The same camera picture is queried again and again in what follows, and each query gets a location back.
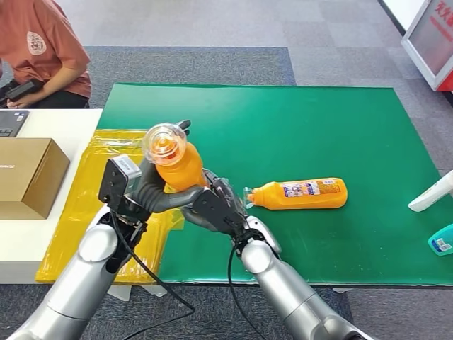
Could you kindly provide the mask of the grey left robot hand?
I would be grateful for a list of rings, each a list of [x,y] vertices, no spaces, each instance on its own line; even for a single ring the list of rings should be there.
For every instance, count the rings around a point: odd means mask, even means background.
[[[142,140],[142,176],[130,197],[151,213],[191,204],[208,185],[198,151],[187,140],[190,120],[161,123]]]

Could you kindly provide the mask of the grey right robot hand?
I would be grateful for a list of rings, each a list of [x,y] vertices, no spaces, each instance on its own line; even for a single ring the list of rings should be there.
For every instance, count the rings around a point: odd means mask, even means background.
[[[246,224],[246,213],[228,179],[204,169],[208,187],[195,196],[192,203],[181,208],[185,220],[212,232],[237,237]]]

